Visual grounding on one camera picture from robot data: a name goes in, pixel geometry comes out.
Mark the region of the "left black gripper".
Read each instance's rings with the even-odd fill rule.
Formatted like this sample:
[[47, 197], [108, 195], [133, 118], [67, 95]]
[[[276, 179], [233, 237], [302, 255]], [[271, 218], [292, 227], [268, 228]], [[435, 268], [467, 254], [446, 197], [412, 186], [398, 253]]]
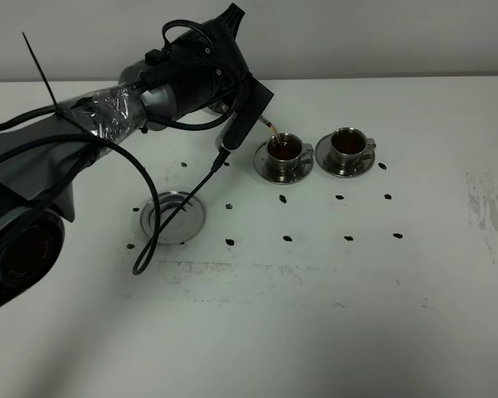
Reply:
[[236, 36], [245, 12], [235, 3], [217, 19], [203, 24], [178, 19], [165, 24], [168, 31], [187, 32], [165, 42], [167, 82], [176, 94], [176, 119], [218, 101], [227, 106], [221, 120], [235, 112], [243, 85], [251, 77]]

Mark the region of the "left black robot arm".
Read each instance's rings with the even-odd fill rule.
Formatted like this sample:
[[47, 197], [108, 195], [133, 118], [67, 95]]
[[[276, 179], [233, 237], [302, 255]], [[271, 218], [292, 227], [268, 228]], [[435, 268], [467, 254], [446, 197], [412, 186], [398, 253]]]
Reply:
[[236, 42], [244, 13], [231, 5], [204, 23], [174, 20], [181, 36], [125, 68], [117, 85], [53, 102], [0, 124], [0, 308], [56, 263], [75, 217], [76, 176], [135, 132], [189, 131], [183, 117], [228, 98], [199, 130], [229, 125], [247, 100], [251, 73]]

